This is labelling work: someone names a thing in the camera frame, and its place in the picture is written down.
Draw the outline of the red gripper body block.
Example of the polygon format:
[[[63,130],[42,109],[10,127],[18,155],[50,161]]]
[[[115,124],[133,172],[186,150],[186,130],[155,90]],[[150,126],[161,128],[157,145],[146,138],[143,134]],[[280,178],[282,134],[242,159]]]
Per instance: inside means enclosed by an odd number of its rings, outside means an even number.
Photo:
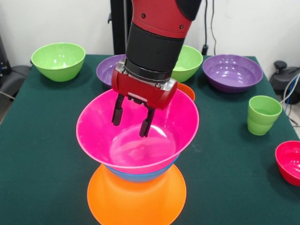
[[[175,79],[159,84],[140,80],[125,70],[125,60],[120,60],[113,71],[112,89],[125,96],[141,100],[147,106],[164,110],[171,102],[178,82]]]

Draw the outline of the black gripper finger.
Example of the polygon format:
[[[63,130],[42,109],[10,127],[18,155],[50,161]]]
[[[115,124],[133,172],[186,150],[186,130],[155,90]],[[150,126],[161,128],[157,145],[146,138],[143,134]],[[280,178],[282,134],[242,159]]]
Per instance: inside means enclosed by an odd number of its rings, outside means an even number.
[[[146,106],[148,112],[147,112],[147,117],[143,120],[141,129],[140,129],[140,137],[147,137],[150,131],[150,127],[155,115],[155,109],[151,108],[149,106]]]
[[[114,106],[114,111],[112,115],[112,123],[114,126],[118,126],[121,122],[122,114],[123,114],[123,108],[122,108],[122,103],[124,101],[124,96],[122,94],[118,94],[115,106]]]

